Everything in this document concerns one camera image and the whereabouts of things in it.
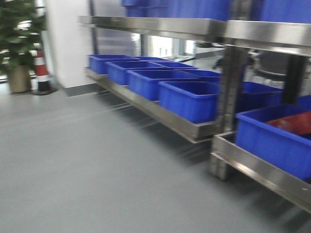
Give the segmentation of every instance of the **plant pot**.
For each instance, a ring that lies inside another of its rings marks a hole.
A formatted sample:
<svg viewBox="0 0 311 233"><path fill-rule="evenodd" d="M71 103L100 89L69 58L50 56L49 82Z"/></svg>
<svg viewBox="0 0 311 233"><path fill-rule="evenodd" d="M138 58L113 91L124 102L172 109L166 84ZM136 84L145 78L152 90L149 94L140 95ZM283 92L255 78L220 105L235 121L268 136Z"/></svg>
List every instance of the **plant pot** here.
<svg viewBox="0 0 311 233"><path fill-rule="evenodd" d="M31 78L27 66L19 66L16 70L8 72L7 76L11 93L31 90Z"/></svg>

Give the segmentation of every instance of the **white wall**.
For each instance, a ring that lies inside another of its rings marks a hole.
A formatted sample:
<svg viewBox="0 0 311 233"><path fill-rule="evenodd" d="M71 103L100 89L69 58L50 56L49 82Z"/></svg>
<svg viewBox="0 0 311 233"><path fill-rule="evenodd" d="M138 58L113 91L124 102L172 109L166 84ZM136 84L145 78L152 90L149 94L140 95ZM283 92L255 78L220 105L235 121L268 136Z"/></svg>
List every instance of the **white wall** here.
<svg viewBox="0 0 311 233"><path fill-rule="evenodd" d="M86 16L87 0L46 0L48 32L56 77L64 88L93 83L84 75L92 53L90 29L79 26Z"/></svg>

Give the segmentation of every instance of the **shelf rack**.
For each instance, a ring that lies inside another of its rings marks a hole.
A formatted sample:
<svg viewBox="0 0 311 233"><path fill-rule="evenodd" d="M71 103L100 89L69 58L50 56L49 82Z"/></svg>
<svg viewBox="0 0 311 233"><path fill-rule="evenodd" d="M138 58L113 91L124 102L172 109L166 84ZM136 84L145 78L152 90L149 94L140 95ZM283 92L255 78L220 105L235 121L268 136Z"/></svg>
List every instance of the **shelf rack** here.
<svg viewBox="0 0 311 233"><path fill-rule="evenodd" d="M235 134L231 132L216 135L212 156L311 213L310 184L243 150L233 143L234 139ZM210 170L222 173L219 168L215 160L210 163Z"/></svg>
<svg viewBox="0 0 311 233"><path fill-rule="evenodd" d="M219 116L222 134L213 139L210 172L225 180L233 168L311 213L311 185L234 144L235 104L241 94L248 49L291 54L285 77L283 103L295 103L311 56L311 24L229 21L221 79Z"/></svg>
<svg viewBox="0 0 311 233"><path fill-rule="evenodd" d="M83 26L186 40L225 42L216 122L193 124L86 68L98 85L134 105L192 143L214 136L210 172L226 179L237 169L311 213L311 185L267 163L234 144L235 104L241 91L248 49L292 54L285 80L284 102L293 102L301 85L307 56L311 56L311 24L256 21L221 22L193 18L138 18L81 16Z"/></svg>
<svg viewBox="0 0 311 233"><path fill-rule="evenodd" d="M83 26L185 40L222 42L226 22L209 18L80 16Z"/></svg>
<svg viewBox="0 0 311 233"><path fill-rule="evenodd" d="M228 22L230 46L311 56L311 24L259 21Z"/></svg>
<svg viewBox="0 0 311 233"><path fill-rule="evenodd" d="M213 121L194 124L162 108L156 101L150 101L132 92L127 86L116 84L108 79L107 75L100 75L89 68L85 68L85 74L93 79L99 86L140 109L145 114L153 117L192 143L209 141L215 134L215 122Z"/></svg>

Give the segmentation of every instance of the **green leaves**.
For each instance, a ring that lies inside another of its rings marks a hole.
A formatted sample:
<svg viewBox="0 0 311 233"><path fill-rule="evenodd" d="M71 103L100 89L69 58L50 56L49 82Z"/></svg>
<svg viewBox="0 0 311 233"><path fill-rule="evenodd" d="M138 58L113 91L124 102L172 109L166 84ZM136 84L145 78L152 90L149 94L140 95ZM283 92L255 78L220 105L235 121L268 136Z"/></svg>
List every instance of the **green leaves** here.
<svg viewBox="0 0 311 233"><path fill-rule="evenodd" d="M27 20L31 23L26 28L17 27ZM0 0L0 22L0 70L32 67L34 58L29 51L35 49L34 43L42 43L40 34L46 29L46 18L37 16L35 0Z"/></svg>

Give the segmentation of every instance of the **metal frame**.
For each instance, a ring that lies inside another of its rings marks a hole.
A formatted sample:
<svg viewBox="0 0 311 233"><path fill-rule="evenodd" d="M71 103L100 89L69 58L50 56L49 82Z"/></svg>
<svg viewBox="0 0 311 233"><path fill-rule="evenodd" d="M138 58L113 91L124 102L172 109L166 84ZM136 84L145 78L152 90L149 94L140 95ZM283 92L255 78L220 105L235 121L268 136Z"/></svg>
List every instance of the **metal frame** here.
<svg viewBox="0 0 311 233"><path fill-rule="evenodd" d="M213 140L212 161L230 165L258 183L276 192L305 211L311 213L311 185L273 166L236 146L234 133L216 135ZM221 178L227 177L222 166L211 163L210 171Z"/></svg>
<svg viewBox="0 0 311 233"><path fill-rule="evenodd" d="M226 22L208 18L144 18L80 16L83 26L185 40L223 42Z"/></svg>
<svg viewBox="0 0 311 233"><path fill-rule="evenodd" d="M213 121L194 124L162 108L157 102L150 101L132 92L127 86L116 84L108 79L107 75L100 75L89 68L85 69L85 73L89 78L96 81L99 86L140 109L192 143L209 141L215 133L215 122Z"/></svg>
<svg viewBox="0 0 311 233"><path fill-rule="evenodd" d="M311 24L229 21L226 44L236 47L311 56Z"/></svg>

